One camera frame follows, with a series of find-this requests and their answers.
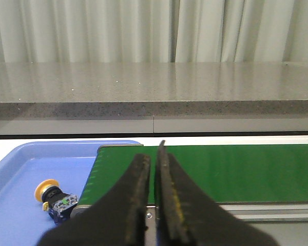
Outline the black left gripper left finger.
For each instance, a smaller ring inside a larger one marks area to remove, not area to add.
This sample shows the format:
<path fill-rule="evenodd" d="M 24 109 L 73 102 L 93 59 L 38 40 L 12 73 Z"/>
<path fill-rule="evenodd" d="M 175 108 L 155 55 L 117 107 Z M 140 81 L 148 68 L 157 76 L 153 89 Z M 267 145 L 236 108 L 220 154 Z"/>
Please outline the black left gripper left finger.
<path fill-rule="evenodd" d="M 136 154 L 115 185 L 84 212 L 46 232 L 39 245 L 144 245 L 150 157 Z"/>

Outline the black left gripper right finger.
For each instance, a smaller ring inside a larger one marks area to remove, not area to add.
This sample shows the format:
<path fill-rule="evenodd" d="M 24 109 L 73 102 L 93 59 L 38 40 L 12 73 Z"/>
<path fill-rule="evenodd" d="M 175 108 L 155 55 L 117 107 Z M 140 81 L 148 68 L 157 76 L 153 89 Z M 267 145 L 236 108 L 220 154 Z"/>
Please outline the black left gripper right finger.
<path fill-rule="evenodd" d="M 278 245 L 269 234 L 236 218 L 206 195 L 161 141 L 155 200 L 159 242 L 166 245 Z"/>

